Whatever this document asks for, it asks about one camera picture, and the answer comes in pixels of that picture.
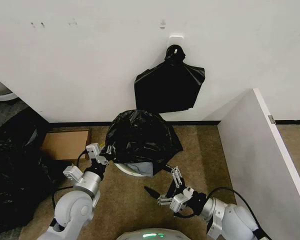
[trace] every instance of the white partition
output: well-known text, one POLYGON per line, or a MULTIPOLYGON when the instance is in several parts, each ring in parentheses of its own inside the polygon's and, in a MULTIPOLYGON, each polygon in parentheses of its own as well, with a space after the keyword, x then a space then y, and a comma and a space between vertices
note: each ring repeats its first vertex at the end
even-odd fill
MULTIPOLYGON (((300 240, 300 177, 258 89, 218 125, 232 186, 273 240, 300 240)), ((237 203, 244 203, 237 197, 237 203)))

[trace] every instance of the black garbage bag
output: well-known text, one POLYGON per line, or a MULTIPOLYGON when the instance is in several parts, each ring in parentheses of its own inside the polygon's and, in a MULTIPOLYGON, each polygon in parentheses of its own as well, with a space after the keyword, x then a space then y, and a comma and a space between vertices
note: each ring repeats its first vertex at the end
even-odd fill
POLYGON ((113 120, 100 155, 154 176, 182 150, 174 129, 159 114, 128 110, 113 120))
POLYGON ((31 108, 0 128, 0 233, 25 226, 63 179, 69 163, 40 152, 48 129, 48 122, 31 108))
POLYGON ((194 107, 206 78, 205 69, 183 63, 185 56, 179 45, 171 45, 164 62, 136 77, 134 93, 137 109, 168 113, 194 107))

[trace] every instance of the cardboard box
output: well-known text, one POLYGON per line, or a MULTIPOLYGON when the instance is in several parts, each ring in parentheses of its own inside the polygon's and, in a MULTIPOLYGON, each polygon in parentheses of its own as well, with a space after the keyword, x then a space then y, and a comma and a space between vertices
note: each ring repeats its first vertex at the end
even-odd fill
POLYGON ((86 145, 90 144, 89 130, 49 132, 46 134, 41 150, 55 160, 75 162, 86 145))

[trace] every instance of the baseboard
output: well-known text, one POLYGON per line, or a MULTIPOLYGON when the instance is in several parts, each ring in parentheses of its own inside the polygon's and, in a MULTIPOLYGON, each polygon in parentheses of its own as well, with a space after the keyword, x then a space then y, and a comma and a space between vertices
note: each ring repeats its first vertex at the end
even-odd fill
POLYGON ((300 120, 275 120, 277 125, 300 125, 300 120))
MULTIPOLYGON (((216 126, 221 121, 167 121, 173 126, 216 126)), ((300 125, 300 120, 275 120, 277 125, 300 125)), ((53 122, 52 128, 110 126, 111 121, 53 122)))
MULTIPOLYGON (((220 121, 167 121, 173 126, 216 126, 220 121)), ((111 121, 88 121, 88 122, 53 122, 52 128, 87 127, 87 126, 110 126, 111 121)))

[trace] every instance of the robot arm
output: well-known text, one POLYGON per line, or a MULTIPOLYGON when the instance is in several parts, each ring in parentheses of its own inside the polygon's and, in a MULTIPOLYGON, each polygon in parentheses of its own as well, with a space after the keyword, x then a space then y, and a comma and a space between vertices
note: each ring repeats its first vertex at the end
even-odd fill
POLYGON ((60 198, 54 210, 54 219, 38 240, 75 240, 81 228, 94 217, 93 210, 100 198, 99 184, 104 178, 108 161, 99 156, 97 143, 86 146, 91 166, 84 173, 76 166, 68 166, 63 174, 75 182, 74 191, 60 198))
POLYGON ((180 218, 201 216, 207 224, 207 235, 216 240, 223 236, 226 240, 267 240, 264 231, 256 223, 246 208, 235 204, 227 204, 204 193, 198 193, 185 185, 178 167, 165 169, 171 172, 173 181, 167 194, 160 195, 155 190, 144 187, 159 205, 169 205, 174 215, 180 218), (185 207, 190 207, 193 214, 181 215, 185 207))

